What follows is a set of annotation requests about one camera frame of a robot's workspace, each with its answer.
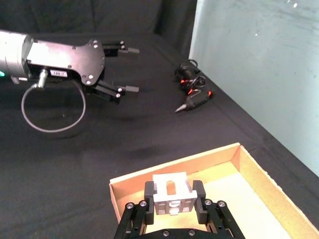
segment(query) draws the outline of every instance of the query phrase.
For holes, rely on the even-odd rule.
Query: black fabric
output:
[[[157,33],[188,56],[196,0],[2,0],[0,29],[28,33]]]
[[[76,44],[91,37],[43,39]],[[84,120],[70,132],[43,134],[29,127],[20,111],[27,86],[0,81],[1,238],[112,238],[117,220],[111,178],[235,142],[319,228],[319,179],[219,88],[200,108],[174,113],[184,95],[173,72],[185,58],[165,40],[154,34],[95,37],[123,39],[141,50],[137,59],[107,59],[109,82],[136,85],[141,92],[118,106],[88,97]],[[28,98],[27,112],[42,126],[61,126],[81,111],[69,86],[62,93],[49,91],[41,98],[45,102],[37,102],[37,95],[43,96]],[[50,117],[41,111],[59,104]]]

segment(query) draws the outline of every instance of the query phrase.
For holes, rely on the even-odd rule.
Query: black table surface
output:
[[[28,86],[1,80],[1,237],[112,238],[117,220],[110,200],[111,178],[236,142],[319,228],[318,177],[216,85],[212,83],[216,97],[209,103],[174,113],[184,95],[173,72],[185,59],[162,38],[38,37],[74,45],[92,37],[125,40],[139,48],[140,55],[107,59],[106,76],[109,82],[139,86],[141,91],[125,96],[119,105],[89,96],[78,126],[45,134],[22,117],[20,102]],[[79,116],[81,100],[72,88],[45,92],[33,93],[27,101],[27,113],[37,124],[58,127]]]

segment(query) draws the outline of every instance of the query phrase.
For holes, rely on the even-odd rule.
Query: cardboard box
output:
[[[319,232],[239,143],[217,148],[110,180],[118,221],[127,202],[144,199],[144,185],[153,174],[186,172],[190,185],[201,180],[206,197],[223,200],[246,239],[319,239]],[[195,228],[196,212],[155,215],[147,233],[165,228]]]

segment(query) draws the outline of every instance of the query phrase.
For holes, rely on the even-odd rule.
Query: label sticker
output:
[[[68,77],[66,71],[50,70],[51,76]]]

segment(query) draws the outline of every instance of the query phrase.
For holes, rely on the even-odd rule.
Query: white wall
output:
[[[319,1],[199,0],[190,58],[319,176]]]

